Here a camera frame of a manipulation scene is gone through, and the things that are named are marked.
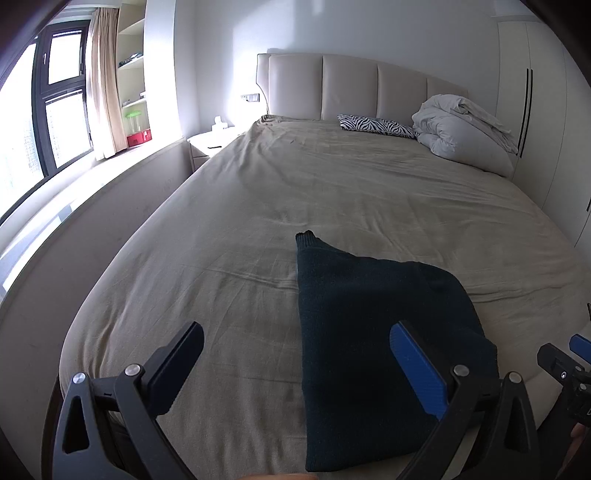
wardrobe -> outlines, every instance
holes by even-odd
[[[500,22],[496,116],[518,141],[512,181],[591,264],[591,88],[540,22]]]

ribbed cuff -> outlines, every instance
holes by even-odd
[[[324,242],[319,238],[316,238],[311,230],[307,230],[304,233],[298,233],[295,236],[295,244],[297,248],[316,247],[324,245]]]

red box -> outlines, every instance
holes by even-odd
[[[143,132],[138,132],[136,134],[128,136],[127,144],[130,147],[134,147],[136,145],[146,143],[148,140],[152,140],[152,132],[149,128],[147,130],[144,130]]]

window pane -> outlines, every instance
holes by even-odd
[[[81,31],[53,35],[49,51],[48,82],[50,84],[78,77],[80,74],[81,38]]]
[[[45,110],[57,168],[90,150],[81,90],[47,102]]]
[[[0,90],[0,216],[43,178],[31,115],[34,55],[30,45]]]

silver bolt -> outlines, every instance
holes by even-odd
[[[142,368],[138,364],[131,364],[125,367],[125,375],[133,377],[139,373]]]
[[[511,372],[509,374],[509,380],[511,380],[513,383],[521,383],[521,375],[517,372]]]
[[[453,372],[458,377],[467,377],[470,373],[470,369],[466,365],[456,365],[455,367],[453,367]]]
[[[77,373],[72,377],[72,381],[76,384],[82,383],[84,380],[86,380],[86,375],[82,372]]]

